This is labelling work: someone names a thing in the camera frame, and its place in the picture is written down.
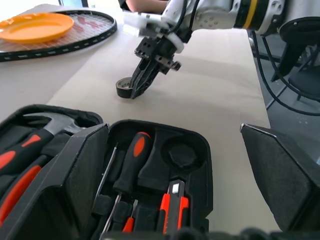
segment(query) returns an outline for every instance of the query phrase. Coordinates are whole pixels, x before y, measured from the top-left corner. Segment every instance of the screwdriver handle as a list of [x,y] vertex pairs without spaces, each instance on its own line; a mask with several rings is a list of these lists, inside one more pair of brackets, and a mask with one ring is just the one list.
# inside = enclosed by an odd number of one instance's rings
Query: screwdriver handle
[[0,176],[21,173],[53,138],[52,133],[41,128],[31,133],[24,141],[0,154]]
[[0,228],[5,219],[15,207],[20,197],[24,194],[31,182],[40,172],[42,167],[48,163],[49,159],[45,155],[38,157],[30,166],[28,166],[6,190],[2,199],[0,199]]
[[151,138],[146,132],[138,132],[126,154],[119,178],[114,182],[113,189],[118,193],[130,196],[134,182],[140,169],[147,161],[147,154],[151,147]]
[[135,219],[130,216],[125,222],[124,228],[122,230],[123,233],[131,233],[134,229]]

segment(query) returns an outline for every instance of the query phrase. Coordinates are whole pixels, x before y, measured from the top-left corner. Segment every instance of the person's arm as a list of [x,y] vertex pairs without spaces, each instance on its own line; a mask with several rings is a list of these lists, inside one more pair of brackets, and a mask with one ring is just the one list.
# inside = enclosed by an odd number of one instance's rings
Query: person's arm
[[131,12],[161,14],[167,6],[168,1],[161,0],[126,0]]

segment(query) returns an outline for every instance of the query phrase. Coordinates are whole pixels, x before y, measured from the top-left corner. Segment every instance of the white table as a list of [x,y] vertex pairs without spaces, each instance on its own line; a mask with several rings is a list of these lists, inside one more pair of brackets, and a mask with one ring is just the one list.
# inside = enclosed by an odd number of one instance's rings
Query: white table
[[[214,210],[208,216],[210,230],[233,234],[246,227],[278,230],[254,180],[239,132],[241,123],[269,127],[247,33],[244,30],[196,31],[182,54],[175,57],[182,63],[178,72],[159,74],[152,86],[135,100],[121,99],[115,83],[130,76],[137,67],[139,59],[134,49],[140,41],[123,33],[120,25],[115,36],[94,53],[1,66],[1,92],[5,92],[3,86],[10,85],[5,93],[8,97],[11,91],[32,98],[7,102],[6,113],[2,112],[0,117],[19,105],[46,103],[57,91],[48,104],[96,112],[109,124],[138,119],[198,132],[211,148]],[[65,67],[68,58],[79,62]],[[59,84],[53,87],[54,80]],[[25,86],[41,93],[24,92]]]

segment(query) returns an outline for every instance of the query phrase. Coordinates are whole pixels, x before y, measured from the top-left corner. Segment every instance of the screwdriver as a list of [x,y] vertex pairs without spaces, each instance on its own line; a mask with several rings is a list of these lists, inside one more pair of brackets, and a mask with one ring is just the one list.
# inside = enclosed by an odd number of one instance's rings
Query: screwdriver
[[122,230],[123,233],[131,233],[133,231],[134,224],[135,224],[135,219],[133,218],[133,216],[134,216],[134,212],[137,205],[138,205],[138,200],[134,200],[132,213],[131,213],[131,216],[128,217],[128,219],[125,222],[124,228]]
[[140,131],[134,136],[125,154],[121,174],[113,184],[113,190],[115,190],[118,195],[116,196],[112,211],[105,223],[101,236],[104,232],[109,230],[115,208],[120,202],[122,195],[130,196],[132,194],[134,181],[137,178],[140,169],[147,161],[147,154],[150,147],[151,137],[148,133]]
[[112,154],[111,154],[110,160],[109,160],[108,165],[106,166],[105,171],[104,171],[104,173],[103,173],[103,176],[102,176],[102,179],[101,179],[101,181],[100,181],[98,190],[96,191],[96,194],[95,194],[95,198],[94,198],[94,201],[93,201],[93,206],[95,206],[95,204],[96,204],[97,197],[98,197],[98,195],[100,194],[101,189],[102,189],[102,187],[103,187],[103,185],[104,185],[104,183],[105,183],[105,181],[106,181],[106,179],[107,179],[107,175],[108,175],[108,173],[109,173],[109,171],[110,171],[110,168],[111,168],[111,166],[112,166],[112,163],[113,163],[114,160],[116,159],[117,147],[118,147],[118,143],[117,143],[117,144],[115,145],[115,147],[113,148],[113,152],[112,152]]
[[157,232],[172,234],[186,226],[188,222],[189,199],[184,196],[185,183],[181,180],[171,181],[168,193],[162,197]]

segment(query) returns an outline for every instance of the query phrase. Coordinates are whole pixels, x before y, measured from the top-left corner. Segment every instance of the screwdriver shaft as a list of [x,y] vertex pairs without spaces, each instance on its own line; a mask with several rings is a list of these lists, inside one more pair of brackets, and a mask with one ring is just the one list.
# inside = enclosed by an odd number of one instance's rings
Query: screwdriver shaft
[[101,182],[99,184],[99,187],[98,187],[98,190],[96,191],[96,194],[95,194],[95,199],[97,198],[97,196],[99,195],[105,181],[106,181],[106,178],[107,178],[107,175],[108,175],[108,172],[111,168],[111,165],[113,163],[113,161],[115,160],[115,156],[116,156],[116,151],[117,151],[117,147],[118,147],[118,143],[115,145],[114,149],[113,149],[113,152],[111,154],[111,157],[110,157],[110,161],[108,162],[108,165],[106,166],[106,169],[104,171],[104,174],[102,176],[102,179],[101,179]]
[[120,202],[120,200],[121,200],[121,197],[122,197],[121,193],[119,193],[119,194],[116,196],[116,199],[115,199],[115,201],[114,201],[114,205],[113,205],[112,211],[111,211],[111,213],[110,213],[110,215],[109,215],[109,217],[108,217],[108,219],[107,219],[107,221],[106,221],[106,223],[105,223],[105,225],[104,225],[104,228],[103,228],[103,230],[102,230],[100,239],[101,239],[101,237],[102,237],[102,234],[105,233],[105,232],[107,232],[107,231],[109,230],[110,225],[111,225],[112,217],[113,217],[113,215],[114,215],[114,213],[115,213],[117,204],[118,204],[118,203]]

